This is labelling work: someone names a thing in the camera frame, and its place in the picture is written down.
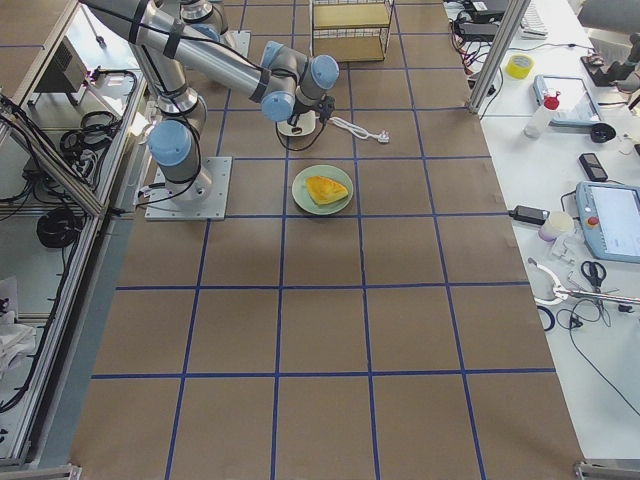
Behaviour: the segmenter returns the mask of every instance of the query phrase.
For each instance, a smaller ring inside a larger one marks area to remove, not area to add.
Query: white table
[[[531,48],[541,43],[590,45],[586,33],[577,22],[566,0],[533,0],[549,29],[544,41],[516,38],[512,46]],[[503,61],[506,65],[510,51]],[[609,177],[631,185],[640,185],[640,156],[631,150],[629,141],[620,137],[627,133],[640,139],[640,119],[633,117],[625,106],[602,107],[607,123],[619,134],[606,144],[594,144],[587,133],[567,133],[551,128],[538,140],[522,134],[535,104],[532,89],[536,74],[581,76],[592,86],[580,62],[586,50],[569,47],[542,47],[528,55],[535,64],[524,80],[504,75],[501,93],[490,105],[482,120],[505,202],[509,208],[518,204],[561,210],[560,196],[575,189],[579,181],[587,180],[578,156],[594,152],[600,158]],[[623,100],[612,88],[592,91],[600,102]],[[569,206],[572,198],[565,199]],[[523,262],[533,257],[552,268],[563,281],[572,270],[571,278],[588,283],[581,277],[579,266],[590,259],[584,245],[574,248],[577,265],[570,265],[550,254],[549,244],[537,236],[537,228],[513,223]],[[608,277],[604,290],[619,288],[619,295],[640,297],[640,266],[620,262],[602,262]],[[550,298],[550,280],[539,270],[527,267],[534,293]],[[640,308],[632,314],[621,314],[615,304],[608,304],[611,326],[602,322],[585,324],[573,331],[573,338],[597,367],[640,409]],[[567,323],[566,316],[561,320]],[[640,416],[636,415],[594,369],[580,356],[571,342],[569,332],[556,328],[547,334],[554,363],[571,414],[583,454],[588,459],[639,459]]]

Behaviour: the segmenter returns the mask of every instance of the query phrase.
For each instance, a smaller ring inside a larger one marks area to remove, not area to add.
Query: white bottle
[[[560,105],[558,96],[560,92],[556,92],[555,97],[545,93],[544,102],[536,113],[533,114],[527,126],[524,127],[524,134],[529,138],[538,138],[543,130],[549,126],[549,122],[553,119],[553,116]]]

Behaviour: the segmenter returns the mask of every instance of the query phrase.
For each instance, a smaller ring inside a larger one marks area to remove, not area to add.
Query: mobile phone
[[[606,182],[609,178],[595,153],[583,153],[578,160],[592,182]]]

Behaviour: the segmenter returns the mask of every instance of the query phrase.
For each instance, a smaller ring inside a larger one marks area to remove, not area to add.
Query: power adapter
[[[543,225],[549,216],[549,210],[518,205],[513,210],[509,210],[509,216],[519,222]]]

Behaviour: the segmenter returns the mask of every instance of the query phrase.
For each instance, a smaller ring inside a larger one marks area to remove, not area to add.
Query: green plate
[[[341,183],[347,188],[349,195],[337,202],[329,203],[328,205],[316,204],[309,195],[305,185],[305,180],[307,178],[314,177],[316,175],[327,177]],[[349,175],[337,167],[332,165],[314,165],[312,167],[305,168],[296,175],[296,178],[293,180],[293,185],[291,185],[291,193],[293,194],[293,199],[303,210],[315,215],[331,215],[332,213],[339,212],[349,204],[353,197],[353,182],[349,178]]]

